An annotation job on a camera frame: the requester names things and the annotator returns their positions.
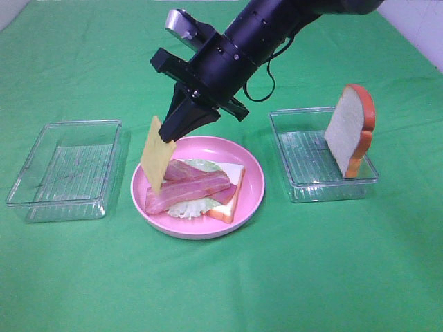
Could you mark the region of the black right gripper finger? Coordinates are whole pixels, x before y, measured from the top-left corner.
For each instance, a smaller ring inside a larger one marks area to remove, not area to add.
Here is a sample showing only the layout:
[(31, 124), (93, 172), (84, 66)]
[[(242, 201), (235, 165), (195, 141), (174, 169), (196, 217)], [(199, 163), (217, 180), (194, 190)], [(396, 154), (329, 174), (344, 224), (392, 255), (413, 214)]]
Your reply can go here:
[(194, 120), (192, 108), (193, 100), (188, 88), (175, 84), (169, 111), (159, 129), (160, 137), (163, 140), (178, 140), (190, 133)]
[(169, 139), (177, 141), (186, 134), (206, 124), (218, 121), (220, 113), (211, 107), (195, 103), (181, 103), (169, 115)]

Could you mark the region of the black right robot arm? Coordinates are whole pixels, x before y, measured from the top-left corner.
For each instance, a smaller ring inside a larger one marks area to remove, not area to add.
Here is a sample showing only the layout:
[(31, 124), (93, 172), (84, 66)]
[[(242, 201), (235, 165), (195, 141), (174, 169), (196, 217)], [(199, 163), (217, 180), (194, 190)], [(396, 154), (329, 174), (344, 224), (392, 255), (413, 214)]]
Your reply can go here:
[(241, 121), (248, 109), (235, 98), (248, 79), (292, 44), (306, 25), (325, 14), (366, 15), (380, 1), (249, 1), (223, 33), (183, 9), (169, 11), (165, 29), (195, 53), (189, 61), (160, 48), (150, 62), (175, 80), (159, 135), (176, 141), (219, 119), (223, 109)]

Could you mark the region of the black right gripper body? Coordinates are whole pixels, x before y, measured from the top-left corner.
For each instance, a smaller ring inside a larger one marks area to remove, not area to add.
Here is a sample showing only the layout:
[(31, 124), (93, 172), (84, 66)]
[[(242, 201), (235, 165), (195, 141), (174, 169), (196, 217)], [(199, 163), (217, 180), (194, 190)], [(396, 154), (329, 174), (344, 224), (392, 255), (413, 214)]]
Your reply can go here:
[(215, 33), (189, 60), (156, 51), (151, 64), (185, 85), (193, 103), (227, 111), (241, 121), (247, 108), (235, 99), (235, 94), (263, 63), (263, 34), (257, 30), (227, 30)]

